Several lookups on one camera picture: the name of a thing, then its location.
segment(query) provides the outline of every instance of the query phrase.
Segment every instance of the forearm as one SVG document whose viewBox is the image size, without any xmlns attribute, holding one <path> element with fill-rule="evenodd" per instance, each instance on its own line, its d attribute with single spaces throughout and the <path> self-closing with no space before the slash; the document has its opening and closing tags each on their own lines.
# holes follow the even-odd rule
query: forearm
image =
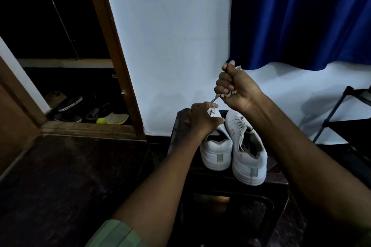
<svg viewBox="0 0 371 247">
<path fill-rule="evenodd" d="M 264 94 L 243 115 L 274 150 L 290 184 L 331 218 L 371 228 L 371 192 L 319 149 Z"/>
<path fill-rule="evenodd" d="M 165 246 L 189 166 L 202 139 L 202 134 L 191 131 L 112 218 L 131 226 L 149 246 Z"/>
</svg>

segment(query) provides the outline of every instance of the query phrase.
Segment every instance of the white sneaker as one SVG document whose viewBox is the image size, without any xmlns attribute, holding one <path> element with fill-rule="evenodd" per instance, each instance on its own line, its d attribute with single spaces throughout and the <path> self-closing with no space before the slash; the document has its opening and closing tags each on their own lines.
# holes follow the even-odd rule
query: white sneaker
<svg viewBox="0 0 371 247">
<path fill-rule="evenodd" d="M 262 184 L 267 176 L 267 152 L 259 135 L 238 111 L 228 111 L 225 125 L 233 141 L 234 176 L 244 184 Z"/>
<path fill-rule="evenodd" d="M 210 108 L 208 113 L 211 117 L 221 117 L 220 112 L 215 108 Z M 202 162 L 205 166 L 214 171 L 227 169 L 232 160 L 232 140 L 228 132 L 221 124 L 200 144 Z"/>
</svg>

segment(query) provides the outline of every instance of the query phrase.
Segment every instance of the person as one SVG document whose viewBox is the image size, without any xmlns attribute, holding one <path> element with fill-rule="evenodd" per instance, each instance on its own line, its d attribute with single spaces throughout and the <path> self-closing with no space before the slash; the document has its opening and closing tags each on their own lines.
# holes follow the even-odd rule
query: person
<svg viewBox="0 0 371 247">
<path fill-rule="evenodd" d="M 310 141 L 233 61 L 222 70 L 215 92 L 237 90 L 223 101 L 240 112 L 274 150 L 297 195 L 342 234 L 357 238 L 367 234 L 371 229 L 371 191 Z M 223 123 L 222 118 L 207 113 L 210 104 L 192 105 L 187 136 L 86 246 L 166 246 L 193 156 L 202 140 Z"/>
</svg>

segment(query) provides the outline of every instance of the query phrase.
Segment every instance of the white wall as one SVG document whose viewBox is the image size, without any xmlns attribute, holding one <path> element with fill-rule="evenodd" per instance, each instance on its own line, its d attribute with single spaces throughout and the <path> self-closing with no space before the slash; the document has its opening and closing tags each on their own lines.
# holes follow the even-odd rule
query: white wall
<svg viewBox="0 0 371 247">
<path fill-rule="evenodd" d="M 231 0 L 109 0 L 147 135 L 169 136 L 177 111 L 210 101 L 229 54 Z M 366 88 L 371 67 L 336 62 L 323 71 L 271 63 L 248 74 L 310 137 L 347 85 Z M 218 99 L 220 109 L 228 109 Z M 350 99 L 334 120 L 371 116 Z M 327 129 L 318 142 L 344 142 Z"/>
<path fill-rule="evenodd" d="M 0 37 L 0 56 L 6 62 L 8 67 L 12 70 L 14 75 L 17 77 L 19 82 L 23 85 L 26 91 L 34 99 L 36 104 L 39 106 L 43 113 L 47 113 L 50 110 L 49 105 L 40 94 L 39 90 L 32 83 L 28 75 L 25 73 L 17 59 L 14 57 L 10 49 L 7 47 L 3 39 Z"/>
</svg>

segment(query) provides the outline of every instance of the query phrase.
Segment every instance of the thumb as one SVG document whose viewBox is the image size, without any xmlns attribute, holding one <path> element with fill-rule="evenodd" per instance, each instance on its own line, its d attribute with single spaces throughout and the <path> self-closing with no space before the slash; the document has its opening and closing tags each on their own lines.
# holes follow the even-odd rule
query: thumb
<svg viewBox="0 0 371 247">
<path fill-rule="evenodd" d="M 219 125 L 223 124 L 224 121 L 225 121 L 224 118 L 213 117 L 213 122 L 214 122 L 215 127 L 218 127 Z"/>
<path fill-rule="evenodd" d="M 239 69 L 236 69 L 236 67 L 234 66 L 234 61 L 229 62 L 226 71 L 232 77 L 236 76 L 239 72 L 241 72 Z"/>
</svg>

